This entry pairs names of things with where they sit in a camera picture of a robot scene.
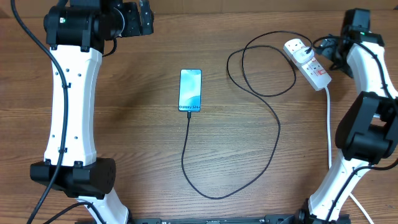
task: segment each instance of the cable clip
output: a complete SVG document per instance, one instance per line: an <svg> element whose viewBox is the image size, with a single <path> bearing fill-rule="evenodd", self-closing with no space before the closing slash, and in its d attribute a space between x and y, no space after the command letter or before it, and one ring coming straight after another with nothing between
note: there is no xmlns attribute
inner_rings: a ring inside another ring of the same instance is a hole
<svg viewBox="0 0 398 224"><path fill-rule="evenodd" d="M72 83L69 83L67 86L65 86L64 84L62 84L62 88L63 89L67 89L67 88L71 88L72 87Z"/></svg>
<svg viewBox="0 0 398 224"><path fill-rule="evenodd" d="M355 171L355 167L353 167L353 172ZM358 175L358 171L355 172L355 175Z"/></svg>
<svg viewBox="0 0 398 224"><path fill-rule="evenodd" d="M68 148L65 148L65 149L63 150L63 153L67 153L67 152L68 152Z"/></svg>

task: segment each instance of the charging cable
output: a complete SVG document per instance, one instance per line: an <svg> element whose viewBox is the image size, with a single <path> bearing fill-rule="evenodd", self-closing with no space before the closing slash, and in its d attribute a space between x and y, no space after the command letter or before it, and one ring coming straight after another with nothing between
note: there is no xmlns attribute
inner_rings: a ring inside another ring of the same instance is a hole
<svg viewBox="0 0 398 224"><path fill-rule="evenodd" d="M268 32L268 33L262 34L262 35L260 35L260 36L258 36L258 37L256 37L256 38L252 39L248 44L246 44L245 48L240 49L240 50L237 50L237 51L231 53L231 54L229 55L227 61L226 61L226 71L227 71L227 74L228 74L228 76L229 76L229 79L230 79L237 87L239 87L239 88L242 89L243 91L245 91L245 92L251 94L252 96L255 96L256 98L258 98L259 100L261 100L265 105L267 105L267 107L270 109L270 111L271 111L272 114L274 115L275 120L277 121L277 124L278 124L278 132L277 132L277 137L276 137L276 140L275 140L274 148L273 148L273 150L272 150L271 156L270 156L270 158L269 158L269 160L268 160L268 162L267 162L265 168L260 172L260 174L258 174L254 179L252 179L250 182L248 182L246 185L242 186L242 187L239 188L238 190L235 190L235 191L231 192L230 194L227 194L227 195L222 196L222 197L210 197L210 196L207 196L207 195L201 193L201 192L191 183L191 181L190 181L190 179L188 178L187 174L185 173L185 169L184 169L183 160L184 160L184 155L185 155L185 148L186 148L186 146L187 146L187 139L188 139L188 132L189 132L189 124L190 124L190 119L191 119L191 112L188 112L188 114L187 114L187 118L188 118L187 135L185 136L185 142L184 142L184 147L183 147L182 156L181 156L181 167L182 167L182 172L183 172L183 174L184 174L184 176L185 176L185 179L188 181L188 183L191 185L191 187L192 187L198 194L200 194L201 196L203 196L203 197L205 197L205 198L212 199L212 200L220 200L220 199L227 198L227 197L229 197L229 196L231 196L231 195L234 195L234 194L238 193L239 191L245 189L247 186L251 185L251 184L252 184L253 182L255 182L258 178L260 178L261 175L262 175L263 173L265 173L265 171L267 170L267 168L268 168L269 165L271 164L272 158L274 157L275 150L276 150L276 147L277 147L277 145L278 145L278 140L279 140L279 136L280 136L280 121L279 121L279 118L278 118L276 112L274 111L274 109L272 109L272 107L271 107L262 97L274 97L274 96L279 96L279 95L282 95L282 94L286 93L287 91L289 91L289 90L295 85L296 78L297 78L297 76L296 76L296 71L295 71L294 64L290 61L290 59L288 58L288 56L286 56L286 55L283 53L283 51L279 50L278 48L273 47L273 46L270 46L270 45L255 45L255 46L249 46L249 45L250 45L252 42L254 42L255 40L257 40L258 38L260 38L260 37L264 37L265 35L275 34L275 33L288 33L288 34L294 34L294 35L298 35L298 36L301 36L301 37L307 39L307 40L310 42L310 46L311 46L311 47L308 48L308 49L307 49L305 52L303 52L303 53L304 53L304 54L309 54L309 53L311 52L312 42L311 42L311 40L310 40L308 37L306 37L306 36L304 36L304 35L302 35L302 34L296 33L296 32L280 30L280 31ZM259 93L258 91L256 91L256 90L250 85L249 80L248 80L248 78L247 78L247 75L246 75L246 73L245 73L245 71L244 71L244 54L245 54L245 52L246 52L247 50L249 50L249 49L255 49L255 48L260 48L260 47L261 47L261 48L271 48L271 49L274 49L274 50L278 51L278 52L286 59L286 61L287 61L288 64L290 65L290 67L291 67L291 69L292 69L292 71L293 71L294 80L293 80L293 83L291 84L291 86L289 86L286 90L284 90L284 91L282 91L282 92L280 92L280 93L276 93L276 94L265 95L265 94ZM245 88L243 88L241 85L239 85L238 83L236 83L236 81L232 78L232 76L231 76L231 74L230 74L230 72L229 72L229 60L231 59L231 57L232 57L234 54L240 53L240 52L242 52L242 64L241 64L242 75L243 75L244 81L246 82L246 85L249 87L249 89L245 89Z"/></svg>

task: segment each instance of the blue phone wallpaper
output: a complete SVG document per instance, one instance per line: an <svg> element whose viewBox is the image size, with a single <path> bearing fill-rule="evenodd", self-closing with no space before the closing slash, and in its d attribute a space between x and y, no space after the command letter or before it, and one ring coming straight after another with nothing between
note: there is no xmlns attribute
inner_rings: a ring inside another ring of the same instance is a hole
<svg viewBox="0 0 398 224"><path fill-rule="evenodd" d="M180 111L200 111L201 102L201 70L181 70L180 77Z"/></svg>

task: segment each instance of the plug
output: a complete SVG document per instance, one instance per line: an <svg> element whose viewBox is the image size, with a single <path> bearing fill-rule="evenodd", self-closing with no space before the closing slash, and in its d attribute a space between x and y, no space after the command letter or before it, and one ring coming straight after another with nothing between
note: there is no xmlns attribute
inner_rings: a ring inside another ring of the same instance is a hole
<svg viewBox="0 0 398 224"><path fill-rule="evenodd" d="M331 82L329 74L314 57L313 50L307 54L308 47L300 39L286 42L284 50L316 91L323 89Z"/></svg>
<svg viewBox="0 0 398 224"><path fill-rule="evenodd" d="M309 62L315 55L311 49L310 53L307 53L309 47L303 47L300 50L293 53L293 58L295 59L296 66L303 66L305 63Z"/></svg>

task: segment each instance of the white cable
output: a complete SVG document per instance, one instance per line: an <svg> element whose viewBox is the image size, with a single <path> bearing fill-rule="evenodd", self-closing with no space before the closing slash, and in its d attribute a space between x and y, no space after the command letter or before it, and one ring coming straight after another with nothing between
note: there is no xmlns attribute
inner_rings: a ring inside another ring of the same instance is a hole
<svg viewBox="0 0 398 224"><path fill-rule="evenodd" d="M329 169L331 167L331 136L330 136L330 94L329 94L329 89L326 86L325 87L326 91L326 130L328 133L328 165Z"/></svg>
<svg viewBox="0 0 398 224"><path fill-rule="evenodd" d="M325 91L326 91L326 105L327 105L327 108L326 108L326 130L327 130L327 133L328 133L328 166L329 166L329 169L330 169L330 167L331 167L330 110L331 109L330 109L330 94L329 94L329 89L328 89L327 86L325 87ZM368 219L368 222L370 224L374 224L374 222L372 221L371 217L366 212L365 208L362 207L362 205L354 197L354 195L352 193L349 193L349 196L351 197L351 199L353 199L355 204L358 206L358 208L362 211L362 213Z"/></svg>

